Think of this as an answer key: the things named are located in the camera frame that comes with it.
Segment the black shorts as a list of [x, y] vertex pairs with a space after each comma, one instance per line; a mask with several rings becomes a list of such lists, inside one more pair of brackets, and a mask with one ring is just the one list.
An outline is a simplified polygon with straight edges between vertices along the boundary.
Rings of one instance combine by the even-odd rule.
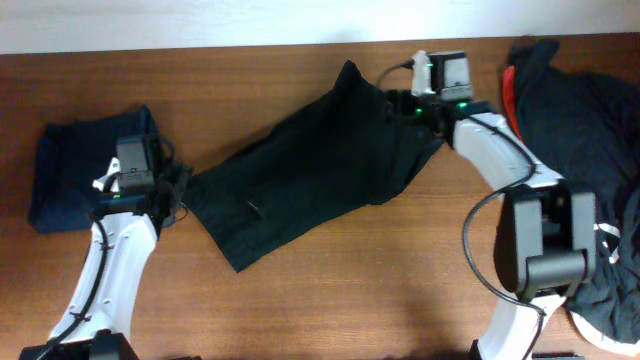
[[399, 195], [443, 142], [399, 123], [385, 93], [346, 62], [325, 95], [196, 174], [184, 204], [233, 269], [312, 228]]

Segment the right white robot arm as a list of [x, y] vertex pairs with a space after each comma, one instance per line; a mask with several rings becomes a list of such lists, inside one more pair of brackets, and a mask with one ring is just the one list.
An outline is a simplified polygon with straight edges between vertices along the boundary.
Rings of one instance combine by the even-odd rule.
[[[443, 139], [491, 187], [462, 225], [464, 255], [498, 302], [487, 330], [469, 350], [472, 359], [531, 359], [551, 315], [596, 269], [595, 195], [539, 160], [507, 118], [474, 100], [463, 51], [416, 52], [408, 90], [390, 90], [392, 115]], [[469, 230], [475, 215], [500, 200], [492, 285], [473, 259]]]

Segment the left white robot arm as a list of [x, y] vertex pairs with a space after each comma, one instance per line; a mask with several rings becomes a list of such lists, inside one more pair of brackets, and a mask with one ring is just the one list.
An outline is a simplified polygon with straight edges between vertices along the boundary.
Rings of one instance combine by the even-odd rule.
[[136, 358], [130, 343], [133, 309], [145, 264], [161, 231], [172, 226], [193, 173], [161, 135], [117, 140], [100, 197], [90, 212], [91, 239], [74, 294], [46, 343], [23, 359]]

